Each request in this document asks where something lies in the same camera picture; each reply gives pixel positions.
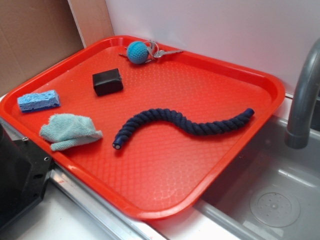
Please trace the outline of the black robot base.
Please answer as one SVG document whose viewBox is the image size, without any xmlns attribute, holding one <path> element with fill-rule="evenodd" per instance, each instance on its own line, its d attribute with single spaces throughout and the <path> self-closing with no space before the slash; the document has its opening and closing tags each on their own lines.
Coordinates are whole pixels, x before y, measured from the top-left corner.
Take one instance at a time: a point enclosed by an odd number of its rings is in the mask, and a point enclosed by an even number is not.
<svg viewBox="0 0 320 240">
<path fill-rule="evenodd" d="M 53 159 L 28 138 L 13 140 L 0 127 L 0 230 L 43 199 Z"/>
</svg>

